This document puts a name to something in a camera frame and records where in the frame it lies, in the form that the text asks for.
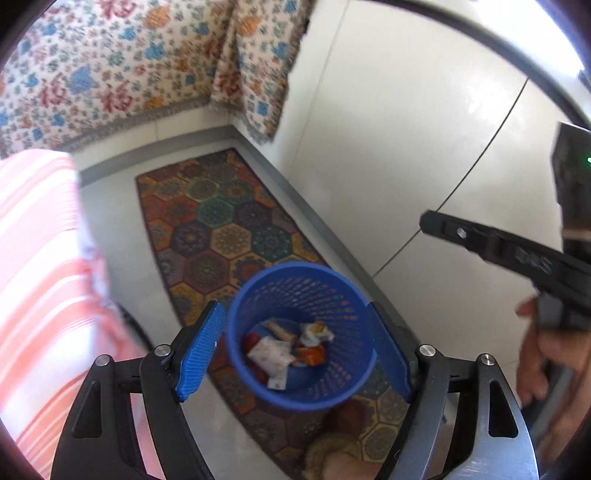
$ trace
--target gray baseboard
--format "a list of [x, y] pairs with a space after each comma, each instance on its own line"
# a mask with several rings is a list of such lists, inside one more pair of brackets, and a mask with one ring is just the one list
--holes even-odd
[[318, 233], [326, 240], [330, 247], [345, 263], [371, 297], [380, 302], [390, 318], [399, 326], [406, 327], [411, 333], [404, 319], [400, 316], [394, 305], [388, 300], [384, 292], [374, 282], [371, 275], [365, 271], [353, 254], [343, 245], [339, 237], [320, 218], [314, 209], [304, 200], [287, 179], [250, 143], [234, 126], [210, 128], [199, 132], [180, 135], [174, 138], [157, 141], [150, 145], [136, 148], [109, 158], [97, 165], [93, 165], [80, 172], [82, 186], [89, 185], [97, 180], [113, 175], [125, 168], [132, 167], [152, 158], [161, 157], [186, 148], [198, 147], [223, 140], [237, 140], [246, 149], [252, 158], [273, 178], [274, 181], [289, 195], [290, 199], [304, 213]]

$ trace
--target patterned rug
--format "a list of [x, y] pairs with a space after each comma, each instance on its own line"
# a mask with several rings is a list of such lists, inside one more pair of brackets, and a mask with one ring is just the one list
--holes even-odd
[[[237, 290], [271, 265], [326, 265], [234, 149], [190, 158], [136, 180], [152, 250], [181, 323], [195, 322], [209, 300], [229, 307]], [[327, 410], [288, 411], [257, 398], [238, 378], [223, 340], [209, 375], [262, 450], [300, 480], [303, 454], [323, 428]], [[363, 457], [382, 462], [407, 405], [379, 363], [354, 398], [366, 407], [359, 438]]]
[[310, 0], [57, 0], [0, 72], [0, 158], [210, 105], [275, 134]]

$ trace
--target black curved edge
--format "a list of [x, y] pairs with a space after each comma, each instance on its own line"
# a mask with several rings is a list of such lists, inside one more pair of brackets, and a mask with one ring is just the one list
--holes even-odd
[[[550, 81], [544, 72], [530, 62], [523, 54], [509, 43], [493, 37], [483, 29], [464, 21], [453, 14], [435, 9], [429, 5], [421, 5], [410, 0], [373, 0], [379, 3], [404, 8], [406, 10], [432, 18], [438, 22], [455, 28], [462, 33], [474, 38], [485, 46], [494, 50], [518, 69], [523, 71], [536, 85], [538, 85], [550, 99], [569, 117], [569, 120], [584, 128], [591, 125], [585, 120], [581, 111], [573, 105], [567, 96], [557, 85]], [[6, 2], [2, 6], [0, 15], [0, 70], [8, 61], [12, 51], [21, 36], [29, 29], [34, 21], [54, 3], [53, 0], [23, 0], [21, 2]], [[564, 33], [576, 46], [582, 60], [591, 70], [591, 38], [586, 35], [584, 26], [573, 21], [573, 10], [569, 5], [572, 0], [543, 0], [543, 4], [551, 16], [561, 26]], [[591, 12], [591, 5], [577, 4], [577, 8], [583, 9], [587, 14]], [[546, 472], [542, 480], [579, 480], [589, 473], [591, 458], [589, 456], [591, 445], [591, 415], [581, 424], [576, 435], [576, 440], [571, 442], [560, 456], [551, 471]], [[0, 420], [0, 478], [3, 480], [40, 480], [41, 476], [26, 461], [19, 448]]]

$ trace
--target striped clothing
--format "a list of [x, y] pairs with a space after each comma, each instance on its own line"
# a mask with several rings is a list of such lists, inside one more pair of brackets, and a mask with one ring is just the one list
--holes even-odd
[[[145, 355], [109, 299], [68, 154], [28, 150], [0, 163], [0, 418], [44, 478], [93, 360]], [[143, 402], [132, 398], [148, 473], [163, 478]]]

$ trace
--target hexagon pattern rug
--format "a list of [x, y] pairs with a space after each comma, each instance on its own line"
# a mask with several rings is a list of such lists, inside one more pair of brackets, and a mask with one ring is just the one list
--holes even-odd
[[[244, 283], [290, 261], [326, 265], [297, 225], [234, 149], [154, 170], [136, 179], [152, 251], [179, 321], [189, 325], [212, 299], [229, 307]], [[238, 378], [222, 341], [209, 376], [262, 450], [300, 480], [302, 458], [327, 410], [283, 410], [257, 398]], [[366, 406], [363, 457], [384, 461], [406, 414], [378, 363], [356, 393]]]

